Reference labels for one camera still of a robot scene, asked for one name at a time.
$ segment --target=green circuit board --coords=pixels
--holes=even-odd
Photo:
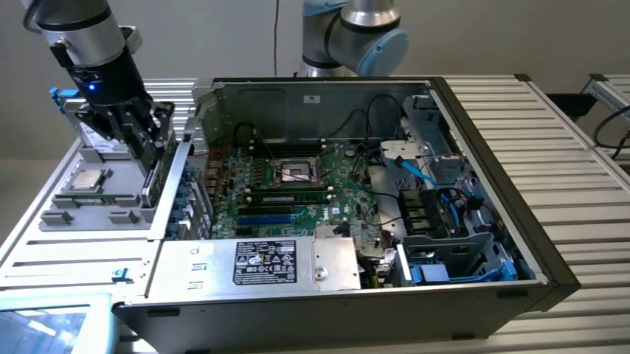
[[[350,171],[362,173],[365,160],[354,151],[356,145],[334,143],[321,151],[320,156],[301,158],[257,159],[244,148],[233,149],[210,159],[208,164],[206,187],[210,195],[214,220],[212,239],[254,237],[313,236],[316,232],[329,232],[342,222],[349,224],[350,237],[356,249],[365,255],[381,255],[381,247],[374,247],[380,229],[362,222],[365,216],[377,223],[377,215],[369,212],[360,215],[374,203],[373,196],[361,191],[348,179]],[[290,167],[308,165],[312,176],[290,175]],[[249,207],[246,192],[258,190],[284,190],[316,188],[324,192],[305,193],[325,198],[320,204],[290,206],[290,223],[238,225],[238,210]]]

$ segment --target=robotic arm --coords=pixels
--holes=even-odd
[[[105,139],[125,143],[144,167],[168,139],[172,103],[154,103],[130,57],[137,31],[118,27],[106,0],[21,0],[23,26],[46,39],[85,98],[74,113]],[[408,47],[392,0],[305,0],[301,76],[385,76]]]
[[[144,90],[130,57],[137,31],[117,26],[106,0],[21,1],[23,26],[42,34],[85,98],[76,118],[105,139],[124,142],[133,157],[150,164],[166,141],[173,105],[154,103]]]
[[[393,0],[304,0],[302,18],[300,76],[393,72],[408,48]]]

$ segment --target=warning label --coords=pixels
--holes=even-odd
[[[294,241],[252,241],[236,243],[236,285],[285,284],[297,282]]]

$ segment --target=white wall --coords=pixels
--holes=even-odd
[[[301,55],[301,2],[280,0],[278,73]],[[145,77],[272,74],[273,0],[110,0],[140,27]],[[589,72],[630,73],[627,0],[397,0],[411,50],[399,74],[525,72],[548,91],[576,91]],[[19,26],[17,0],[0,4],[0,159],[47,159],[73,138],[47,100],[70,87],[42,38]]]

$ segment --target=slotted metal table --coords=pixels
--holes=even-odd
[[[581,93],[591,94],[612,113],[630,105],[630,75],[592,74]],[[630,123],[630,112],[621,117]],[[612,149],[604,151],[609,155],[613,153]],[[630,171],[630,149],[620,150],[615,161]]]
[[[519,316],[485,340],[312,353],[630,353],[628,176],[532,82],[512,76],[445,78],[583,288],[548,312]],[[193,114],[193,81],[146,82],[157,100],[177,103],[176,130]],[[37,282],[59,292],[114,291],[109,270],[141,262],[142,239],[57,239],[29,232],[74,155],[70,149],[0,249],[0,288],[26,291]],[[23,265],[37,262],[53,266],[26,271]],[[153,350],[125,336],[117,351]]]

